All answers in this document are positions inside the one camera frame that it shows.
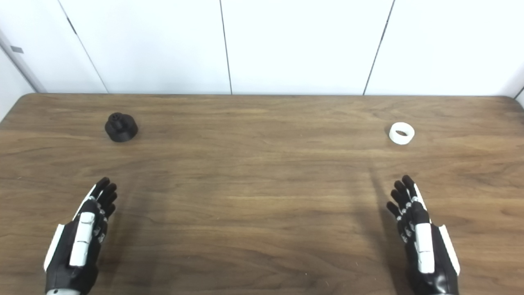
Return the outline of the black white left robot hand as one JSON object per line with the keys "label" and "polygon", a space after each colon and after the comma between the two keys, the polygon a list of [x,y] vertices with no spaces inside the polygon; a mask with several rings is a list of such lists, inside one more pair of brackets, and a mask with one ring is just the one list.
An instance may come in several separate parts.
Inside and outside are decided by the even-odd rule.
{"label": "black white left robot hand", "polygon": [[67,224],[58,224],[45,255],[46,295],[87,295],[99,276],[97,261],[114,213],[117,186],[101,178]]}

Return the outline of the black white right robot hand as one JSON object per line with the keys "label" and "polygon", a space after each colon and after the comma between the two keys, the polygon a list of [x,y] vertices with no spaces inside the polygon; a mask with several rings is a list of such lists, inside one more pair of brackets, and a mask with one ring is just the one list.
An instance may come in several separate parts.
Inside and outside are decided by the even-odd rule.
{"label": "black white right robot hand", "polygon": [[397,224],[407,256],[407,278],[415,295],[458,295],[460,263],[447,227],[436,226],[421,192],[408,175],[394,183],[386,207]]}

